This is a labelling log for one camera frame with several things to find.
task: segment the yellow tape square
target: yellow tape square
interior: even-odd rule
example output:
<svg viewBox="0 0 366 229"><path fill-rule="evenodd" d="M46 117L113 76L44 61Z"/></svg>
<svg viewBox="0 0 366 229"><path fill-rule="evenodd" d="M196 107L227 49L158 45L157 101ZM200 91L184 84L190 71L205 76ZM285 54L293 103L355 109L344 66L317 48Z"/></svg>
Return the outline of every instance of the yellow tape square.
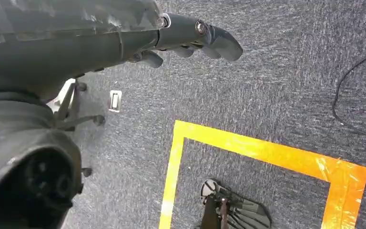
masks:
<svg viewBox="0 0 366 229"><path fill-rule="evenodd" d="M321 229L353 229L366 186L366 167L206 126L176 120L159 229L169 229L184 138L330 182Z"/></svg>

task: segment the black object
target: black object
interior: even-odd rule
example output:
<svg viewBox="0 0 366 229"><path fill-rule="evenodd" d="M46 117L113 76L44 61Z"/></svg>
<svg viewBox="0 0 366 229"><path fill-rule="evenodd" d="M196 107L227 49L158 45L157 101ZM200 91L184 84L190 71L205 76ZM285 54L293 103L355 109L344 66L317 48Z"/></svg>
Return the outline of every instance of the black object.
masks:
<svg viewBox="0 0 366 229"><path fill-rule="evenodd" d="M336 87L336 94L335 94L335 98L333 100L332 103L332 114L335 117L335 119L337 119L340 123L342 123L343 125L347 126L348 128L356 131L357 133L361 134L361 135L366 135L366 131L362 131L358 128L356 128L355 126L353 126L352 124L346 122L345 120L343 120L342 118L340 118L337 113L336 113L336 103L337 100L339 99L339 94L340 94L340 87L342 85L342 82L347 78L347 76L359 65L361 65L362 63L364 63L366 61L366 57L364 59L362 59L361 61L359 61L358 63L356 63L353 67L351 67L349 70L347 70L347 72L345 74L342 75L342 77L339 80L339 83L337 84Z"/></svg>
<svg viewBox="0 0 366 229"><path fill-rule="evenodd" d="M25 17L21 10L11 11L10 16ZM160 67L163 60L152 50L176 50L182 57L202 50L213 59L223 57L228 61L239 59L243 53L238 41L221 28L184 16L163 16L168 21L167 27L150 31L96 34L88 32L92 29L87 28L77 30L80 31L78 36L47 31L44 39L32 40L21 40L18 34L0 34L3 39L0 42L0 91L21 91L43 100L52 99L66 80L87 72L128 61ZM61 25L74 22L64 19Z"/></svg>
<svg viewBox="0 0 366 229"><path fill-rule="evenodd" d="M9 96L28 102L0 100L0 228L58 228L82 187L80 151L50 108Z"/></svg>
<svg viewBox="0 0 366 229"><path fill-rule="evenodd" d="M269 229L271 219L264 207L240 197L208 179L201 188L205 204L204 216L199 229Z"/></svg>

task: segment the robotic hand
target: robotic hand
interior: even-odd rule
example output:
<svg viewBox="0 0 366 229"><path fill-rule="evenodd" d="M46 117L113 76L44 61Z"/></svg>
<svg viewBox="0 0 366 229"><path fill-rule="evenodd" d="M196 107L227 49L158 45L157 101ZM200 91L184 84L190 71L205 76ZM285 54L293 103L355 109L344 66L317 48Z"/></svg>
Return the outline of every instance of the robotic hand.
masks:
<svg viewBox="0 0 366 229"><path fill-rule="evenodd" d="M241 45L229 32L202 20L163 14L163 21L164 28L158 31L159 38L151 49L173 50L184 58L190 57L195 50L200 49L212 59L223 57L228 61L238 60L243 53ZM157 54L147 50L134 54L128 61L144 61L154 68L163 63Z"/></svg>
<svg viewBox="0 0 366 229"><path fill-rule="evenodd" d="M242 55L227 31L152 0L0 0L0 228L59 228L82 192L81 153L42 100L87 72L159 67L155 50Z"/></svg>

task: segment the black stand base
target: black stand base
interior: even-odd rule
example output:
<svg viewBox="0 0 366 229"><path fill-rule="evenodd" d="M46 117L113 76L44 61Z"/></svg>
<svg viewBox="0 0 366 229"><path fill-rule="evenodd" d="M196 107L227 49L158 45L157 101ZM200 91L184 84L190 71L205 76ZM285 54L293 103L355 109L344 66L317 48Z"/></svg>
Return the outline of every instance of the black stand base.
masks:
<svg viewBox="0 0 366 229"><path fill-rule="evenodd" d="M271 219L260 204L240 197L217 181L206 180L201 188L205 204L199 229L269 229Z"/></svg>

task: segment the screw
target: screw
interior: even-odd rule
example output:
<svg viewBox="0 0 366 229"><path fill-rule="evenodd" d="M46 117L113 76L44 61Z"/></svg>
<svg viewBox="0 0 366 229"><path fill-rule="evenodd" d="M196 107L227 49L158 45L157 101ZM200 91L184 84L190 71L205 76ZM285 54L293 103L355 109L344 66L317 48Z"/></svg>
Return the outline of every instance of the screw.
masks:
<svg viewBox="0 0 366 229"><path fill-rule="evenodd" d="M196 30L201 35L205 34L206 26L205 26L204 22L197 21L197 23L196 23Z"/></svg>

